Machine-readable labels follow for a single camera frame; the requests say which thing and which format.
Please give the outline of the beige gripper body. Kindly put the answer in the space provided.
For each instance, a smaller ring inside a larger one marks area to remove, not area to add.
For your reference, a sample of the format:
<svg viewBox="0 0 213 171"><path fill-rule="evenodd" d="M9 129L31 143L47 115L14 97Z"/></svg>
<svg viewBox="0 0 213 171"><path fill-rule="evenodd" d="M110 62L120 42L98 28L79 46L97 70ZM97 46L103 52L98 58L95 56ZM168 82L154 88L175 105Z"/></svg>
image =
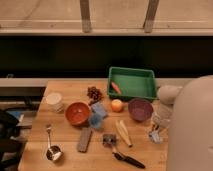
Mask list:
<svg viewBox="0 0 213 171"><path fill-rule="evenodd" d="M152 129L160 130L162 128L167 128L169 126L171 116L172 106L160 103L151 117L153 124Z"/></svg>

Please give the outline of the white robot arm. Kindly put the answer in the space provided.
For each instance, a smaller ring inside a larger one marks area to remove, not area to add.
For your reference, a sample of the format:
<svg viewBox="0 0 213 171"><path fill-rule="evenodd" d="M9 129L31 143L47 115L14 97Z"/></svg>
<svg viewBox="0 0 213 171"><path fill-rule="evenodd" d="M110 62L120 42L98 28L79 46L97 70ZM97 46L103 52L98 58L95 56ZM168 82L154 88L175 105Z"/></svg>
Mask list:
<svg viewBox="0 0 213 171"><path fill-rule="evenodd" d="M168 128L166 171L213 171L213 75L163 85L153 121Z"/></svg>

